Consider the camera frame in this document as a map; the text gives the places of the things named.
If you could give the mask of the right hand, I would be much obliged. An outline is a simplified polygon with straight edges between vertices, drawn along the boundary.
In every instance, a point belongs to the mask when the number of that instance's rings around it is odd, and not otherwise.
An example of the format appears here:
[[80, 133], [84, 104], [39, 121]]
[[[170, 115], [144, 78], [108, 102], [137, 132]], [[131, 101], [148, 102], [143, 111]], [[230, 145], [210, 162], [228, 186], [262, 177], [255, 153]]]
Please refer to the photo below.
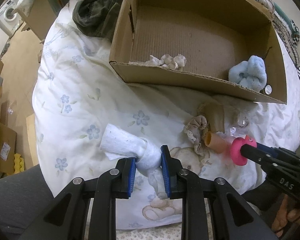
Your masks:
[[300, 208], [296, 208], [296, 202], [284, 194], [271, 229], [279, 239], [283, 239], [289, 229], [295, 225], [300, 226]]

